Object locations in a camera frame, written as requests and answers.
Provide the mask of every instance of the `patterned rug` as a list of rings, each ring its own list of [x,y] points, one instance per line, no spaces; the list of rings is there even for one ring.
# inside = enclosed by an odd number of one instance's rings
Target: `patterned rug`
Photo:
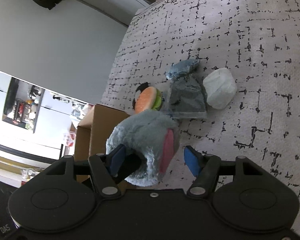
[[[181,147],[154,188],[188,189],[183,146],[234,160],[245,155],[300,200],[300,0],[163,0],[136,15],[102,103],[132,113],[136,87],[165,83],[171,63],[200,58],[199,74],[227,67],[238,92],[207,120],[180,124]],[[229,181],[221,178],[219,184]],[[300,212],[293,226],[300,234]]]

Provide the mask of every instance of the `hamburger bun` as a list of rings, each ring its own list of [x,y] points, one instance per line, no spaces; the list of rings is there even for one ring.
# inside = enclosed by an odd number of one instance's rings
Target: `hamburger bun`
[[[144,110],[151,109],[157,97],[157,89],[155,87],[148,87],[139,95],[136,105],[136,114],[141,113]]]

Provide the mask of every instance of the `blue gripper pad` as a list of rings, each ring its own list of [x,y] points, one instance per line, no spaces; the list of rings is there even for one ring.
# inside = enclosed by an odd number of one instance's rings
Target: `blue gripper pad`
[[[111,176],[115,176],[118,173],[118,171],[126,157],[126,147],[123,144],[120,144],[116,149],[114,149],[114,151],[116,151],[116,152],[112,156],[110,165],[108,168]]]
[[[184,150],[184,158],[185,163],[191,171],[192,175],[197,177],[201,171],[201,168],[199,166],[197,157],[187,147],[185,147]]]

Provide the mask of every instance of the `plastic bag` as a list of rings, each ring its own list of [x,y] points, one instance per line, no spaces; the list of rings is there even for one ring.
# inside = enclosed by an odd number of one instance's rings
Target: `plastic bag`
[[[63,140],[65,142],[65,146],[73,147],[75,143],[76,133],[73,131],[69,131],[63,134]]]
[[[197,66],[200,64],[199,59],[186,59],[182,60],[173,66],[171,66],[170,70],[166,73],[166,77],[168,80],[173,78],[179,78],[182,76],[186,76],[194,71]]]
[[[202,84],[207,93],[207,103],[218,110],[224,109],[237,92],[237,85],[227,68],[213,71]]]
[[[73,110],[70,114],[70,119],[76,129],[78,128],[79,122],[85,117],[85,115],[90,111],[91,108],[92,106],[89,104],[85,104],[83,106],[76,103],[72,105]]]
[[[26,169],[26,170],[22,170],[21,171],[21,175],[22,175],[21,185],[26,184],[29,180],[34,178],[34,176],[38,175],[41,171],[43,171],[43,169],[29,168],[29,169]]]
[[[174,119],[206,119],[204,88],[192,75],[170,82],[161,111]]]

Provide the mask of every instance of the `carpet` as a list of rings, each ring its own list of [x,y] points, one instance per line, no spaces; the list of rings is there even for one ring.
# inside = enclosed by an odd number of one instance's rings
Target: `carpet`
[[[183,147],[245,155],[300,200],[300,0],[163,0],[136,15],[102,103],[132,113],[139,84],[165,84],[172,63],[201,59],[199,75],[227,67],[238,86],[224,110],[180,123],[181,147],[154,188],[188,189]],[[230,178],[220,178],[219,185]],[[300,211],[293,229],[300,235]]]

